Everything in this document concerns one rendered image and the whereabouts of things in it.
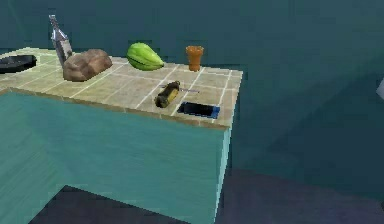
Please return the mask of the clear grey liquor bottle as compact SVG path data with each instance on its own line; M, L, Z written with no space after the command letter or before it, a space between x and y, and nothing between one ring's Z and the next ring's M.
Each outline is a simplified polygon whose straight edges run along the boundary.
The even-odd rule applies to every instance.
M52 25L51 40L56 50L61 66L64 66L65 61L72 55L72 47L68 36L59 28L55 15L49 15L49 20Z

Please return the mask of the black phone with blue edge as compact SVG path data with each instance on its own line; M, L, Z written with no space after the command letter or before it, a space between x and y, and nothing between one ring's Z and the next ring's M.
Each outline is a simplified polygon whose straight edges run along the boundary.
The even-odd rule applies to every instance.
M178 113L216 119L220 113L218 106L203 105L192 102L183 102L177 110Z

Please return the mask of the thin purple stick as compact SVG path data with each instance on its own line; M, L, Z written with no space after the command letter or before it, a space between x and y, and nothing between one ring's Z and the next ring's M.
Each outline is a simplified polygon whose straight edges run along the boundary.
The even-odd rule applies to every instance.
M167 85L160 85L159 88L166 88L166 87L167 87ZM200 93L199 90L194 90L194 89L189 89L189 88L182 88L182 87L179 87L179 91Z

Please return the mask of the black and yellow utensil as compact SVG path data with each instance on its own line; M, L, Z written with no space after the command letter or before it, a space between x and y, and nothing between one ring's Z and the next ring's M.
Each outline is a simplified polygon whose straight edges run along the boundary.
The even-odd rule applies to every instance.
M180 91L180 82L174 81L165 85L163 90L155 97L155 105L166 108L176 98Z

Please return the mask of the orange cup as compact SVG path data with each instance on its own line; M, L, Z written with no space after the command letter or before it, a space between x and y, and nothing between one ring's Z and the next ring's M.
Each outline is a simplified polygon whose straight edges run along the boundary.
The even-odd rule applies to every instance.
M197 72L200 70L201 57L204 53L202 46L187 46L186 54L189 62L189 70Z

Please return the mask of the teal tiled kitchen counter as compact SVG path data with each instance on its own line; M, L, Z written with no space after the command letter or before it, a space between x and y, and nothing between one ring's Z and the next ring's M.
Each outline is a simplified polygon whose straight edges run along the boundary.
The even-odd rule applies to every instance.
M0 75L0 224L49 216L49 200L71 188L189 224L214 224L227 164L239 71L197 72L168 63L153 72L126 59L85 82L63 78L57 55ZM160 85L179 81L166 108ZM216 119L178 113L183 102L218 106Z

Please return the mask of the brown bread loaf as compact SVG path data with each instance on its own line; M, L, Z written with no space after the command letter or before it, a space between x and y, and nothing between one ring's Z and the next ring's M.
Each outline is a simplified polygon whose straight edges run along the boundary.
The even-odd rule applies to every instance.
M89 49L70 56L63 66L63 78L72 82L84 82L112 66L109 55L101 49Z

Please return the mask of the black pan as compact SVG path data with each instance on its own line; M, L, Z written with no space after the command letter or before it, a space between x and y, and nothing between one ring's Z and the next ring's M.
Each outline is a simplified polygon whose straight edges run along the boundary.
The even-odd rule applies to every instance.
M0 59L0 74L22 72L34 67L36 63L34 55L7 56Z

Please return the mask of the white object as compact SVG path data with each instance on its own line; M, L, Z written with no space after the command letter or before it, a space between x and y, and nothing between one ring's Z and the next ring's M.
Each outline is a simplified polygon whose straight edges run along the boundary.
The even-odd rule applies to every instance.
M384 100L384 78L381 80L379 86L376 89L377 95Z

